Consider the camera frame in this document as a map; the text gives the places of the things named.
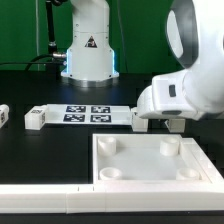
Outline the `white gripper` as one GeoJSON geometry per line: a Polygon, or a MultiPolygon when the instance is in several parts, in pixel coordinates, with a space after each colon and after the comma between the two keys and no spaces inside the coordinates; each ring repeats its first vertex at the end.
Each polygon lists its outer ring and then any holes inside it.
{"type": "Polygon", "coordinates": [[[137,114],[143,119],[187,118],[199,120],[204,113],[190,104],[183,90],[185,72],[157,75],[137,100],[137,114]]]}

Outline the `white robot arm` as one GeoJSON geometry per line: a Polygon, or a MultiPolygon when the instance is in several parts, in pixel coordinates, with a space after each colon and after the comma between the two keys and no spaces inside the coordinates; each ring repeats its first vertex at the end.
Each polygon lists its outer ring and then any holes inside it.
{"type": "MultiPolygon", "coordinates": [[[[109,45],[106,0],[50,0],[73,6],[73,42],[62,54],[61,76],[80,86],[102,86],[119,77],[109,45]]],[[[199,120],[224,112],[224,0],[173,0],[166,37],[183,69],[157,75],[137,100],[143,119],[199,120]]]]}

